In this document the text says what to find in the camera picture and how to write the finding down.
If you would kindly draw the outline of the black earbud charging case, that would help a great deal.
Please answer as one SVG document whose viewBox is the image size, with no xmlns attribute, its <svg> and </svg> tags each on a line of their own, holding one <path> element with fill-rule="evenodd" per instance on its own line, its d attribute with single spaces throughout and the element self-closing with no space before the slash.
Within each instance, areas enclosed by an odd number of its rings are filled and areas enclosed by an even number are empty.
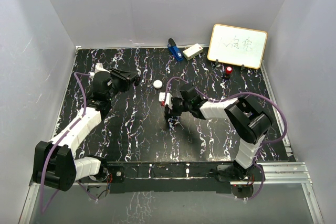
<svg viewBox="0 0 336 224">
<path fill-rule="evenodd" d="M 141 82 L 141 78 L 140 78 L 139 75 L 137 75 L 134 79 L 134 86 L 135 87 L 138 86 L 140 84 L 140 82 Z"/>
</svg>

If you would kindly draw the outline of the white earbud charging case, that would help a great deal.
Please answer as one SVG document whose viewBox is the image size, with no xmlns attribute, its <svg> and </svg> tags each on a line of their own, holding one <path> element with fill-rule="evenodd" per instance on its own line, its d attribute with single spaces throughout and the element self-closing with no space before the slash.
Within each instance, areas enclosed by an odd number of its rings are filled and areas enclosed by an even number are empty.
<svg viewBox="0 0 336 224">
<path fill-rule="evenodd" d="M 160 88 L 162 88 L 162 86 L 163 86 L 163 82 L 161 80 L 155 80 L 153 82 L 153 87 L 155 89 L 160 89 Z"/>
</svg>

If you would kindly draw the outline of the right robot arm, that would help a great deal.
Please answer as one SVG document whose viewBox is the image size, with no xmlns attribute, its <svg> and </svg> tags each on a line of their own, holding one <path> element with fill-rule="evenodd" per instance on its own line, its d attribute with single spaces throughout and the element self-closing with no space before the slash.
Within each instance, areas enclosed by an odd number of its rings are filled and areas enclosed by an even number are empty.
<svg viewBox="0 0 336 224">
<path fill-rule="evenodd" d="M 232 166 L 222 172 L 218 171 L 217 174 L 247 180 L 253 174 L 252 167 L 257 153 L 273 124 L 271 116 L 250 95 L 214 102 L 202 98 L 191 84 L 183 85 L 180 94 L 180 98 L 165 92 L 159 94 L 161 106 L 165 107 L 165 118 L 189 112 L 201 120 L 230 120 L 240 137 L 239 149 Z"/>
</svg>

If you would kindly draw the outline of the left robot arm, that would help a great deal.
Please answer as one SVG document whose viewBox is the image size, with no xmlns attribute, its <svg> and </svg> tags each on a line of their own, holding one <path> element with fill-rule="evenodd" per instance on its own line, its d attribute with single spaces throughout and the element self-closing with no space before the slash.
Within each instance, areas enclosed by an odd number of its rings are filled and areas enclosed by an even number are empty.
<svg viewBox="0 0 336 224">
<path fill-rule="evenodd" d="M 67 191 L 74 182 L 93 177 L 104 181 L 108 168 L 101 157 L 87 156 L 76 158 L 76 150 L 98 126 L 111 110 L 111 100 L 120 92 L 127 92 L 140 83 L 136 72 L 96 65 L 88 93 L 83 96 L 84 103 L 77 116 L 58 135 L 48 142 L 41 141 L 35 147 L 32 180 L 40 185 Z"/>
</svg>

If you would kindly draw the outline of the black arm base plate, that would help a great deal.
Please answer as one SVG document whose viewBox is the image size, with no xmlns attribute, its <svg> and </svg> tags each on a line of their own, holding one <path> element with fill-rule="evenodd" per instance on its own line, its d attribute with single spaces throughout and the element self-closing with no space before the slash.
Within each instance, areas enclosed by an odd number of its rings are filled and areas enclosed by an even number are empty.
<svg viewBox="0 0 336 224">
<path fill-rule="evenodd" d="M 84 178 L 83 184 L 106 186 L 112 194 L 132 192 L 215 191 L 229 194 L 234 185 L 251 186 L 264 180 L 252 167 L 242 179 L 217 174 L 233 162 L 107 162 L 106 175 L 97 180 Z"/>
</svg>

